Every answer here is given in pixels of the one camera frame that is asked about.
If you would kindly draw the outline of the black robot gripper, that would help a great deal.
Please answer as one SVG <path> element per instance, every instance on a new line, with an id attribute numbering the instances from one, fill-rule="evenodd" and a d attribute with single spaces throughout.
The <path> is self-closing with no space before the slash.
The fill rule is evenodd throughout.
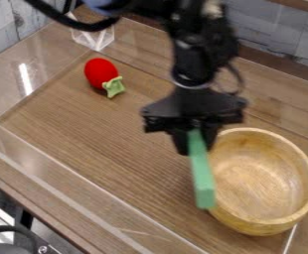
<path id="1" fill-rule="evenodd" d="M 248 101 L 238 95 L 210 88 L 177 87 L 171 93 L 141 109 L 145 131 L 170 132 L 177 152 L 189 155 L 189 132 L 202 130 L 207 150 L 211 150 L 220 130 L 242 121 Z"/>

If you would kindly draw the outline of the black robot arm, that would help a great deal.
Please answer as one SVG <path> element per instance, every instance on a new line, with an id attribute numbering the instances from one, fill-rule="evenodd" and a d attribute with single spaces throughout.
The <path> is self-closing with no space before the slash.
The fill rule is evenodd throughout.
<path id="1" fill-rule="evenodd" d="M 80 0 L 104 17 L 84 23 L 43 0 L 24 0 L 62 25 L 99 32 L 131 13 L 158 21 L 173 46 L 173 92 L 141 109 L 147 133 L 165 132 L 179 155 L 191 153 L 191 134 L 211 148 L 220 129 L 242 121 L 246 100 L 240 96 L 244 80 L 232 60 L 238 39 L 222 0 Z"/>

